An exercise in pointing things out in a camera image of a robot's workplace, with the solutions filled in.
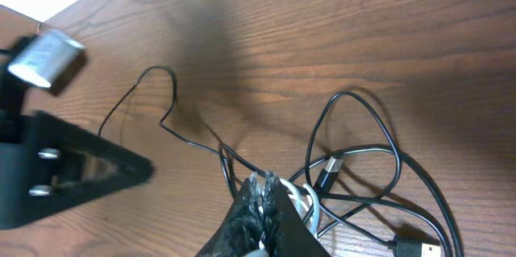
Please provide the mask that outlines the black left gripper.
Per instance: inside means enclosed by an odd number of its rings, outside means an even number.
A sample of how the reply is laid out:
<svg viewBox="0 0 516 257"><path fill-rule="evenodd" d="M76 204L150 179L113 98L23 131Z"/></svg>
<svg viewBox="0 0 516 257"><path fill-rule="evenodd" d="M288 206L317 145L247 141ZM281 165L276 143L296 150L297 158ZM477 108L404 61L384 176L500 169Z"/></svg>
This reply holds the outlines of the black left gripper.
<svg viewBox="0 0 516 257"><path fill-rule="evenodd" d="M15 142L1 141L1 228L129 189L152 178L152 161L39 111Z"/></svg>

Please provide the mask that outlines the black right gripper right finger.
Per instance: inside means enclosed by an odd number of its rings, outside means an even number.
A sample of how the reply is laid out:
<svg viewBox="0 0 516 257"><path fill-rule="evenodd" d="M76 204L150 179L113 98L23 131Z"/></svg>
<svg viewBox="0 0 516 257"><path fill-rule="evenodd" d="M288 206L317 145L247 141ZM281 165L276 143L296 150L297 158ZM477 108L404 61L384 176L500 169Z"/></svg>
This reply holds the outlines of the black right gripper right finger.
<svg viewBox="0 0 516 257"><path fill-rule="evenodd" d="M274 257L329 256L303 221L299 188L272 172L264 184L264 249Z"/></svg>

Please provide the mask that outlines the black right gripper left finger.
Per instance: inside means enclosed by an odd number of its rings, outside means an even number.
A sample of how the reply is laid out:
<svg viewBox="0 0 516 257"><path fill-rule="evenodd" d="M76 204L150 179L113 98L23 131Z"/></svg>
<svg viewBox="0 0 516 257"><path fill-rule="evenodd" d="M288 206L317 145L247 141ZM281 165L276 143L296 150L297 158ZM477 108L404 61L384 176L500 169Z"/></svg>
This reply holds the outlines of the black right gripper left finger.
<svg viewBox="0 0 516 257"><path fill-rule="evenodd" d="M215 234L197 256L245 256L260 249L264 217L260 212L261 185L252 173L240 190Z"/></svg>

